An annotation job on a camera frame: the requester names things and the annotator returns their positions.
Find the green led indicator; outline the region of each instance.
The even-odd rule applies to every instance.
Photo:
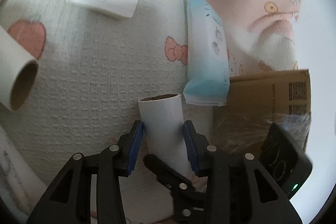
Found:
[[[294,191],[295,188],[298,187],[298,186],[299,186],[298,184],[295,184],[294,187],[293,187],[293,189],[292,189],[292,191]]]

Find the brown cardboard box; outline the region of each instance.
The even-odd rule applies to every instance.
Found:
[[[308,70],[273,71],[230,78],[227,105],[214,108],[211,142],[233,154],[259,147],[271,122],[288,125],[304,146],[310,126]]]

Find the wet wipes package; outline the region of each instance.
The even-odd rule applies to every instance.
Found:
[[[188,0],[187,104],[226,105],[230,87],[226,41],[220,17],[205,0]]]

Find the plastic wrap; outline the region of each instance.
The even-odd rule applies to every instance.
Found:
[[[229,113],[222,119],[216,118],[211,144],[224,152],[241,155],[248,149],[256,154],[266,139],[269,127],[276,122],[305,149],[311,115]]]

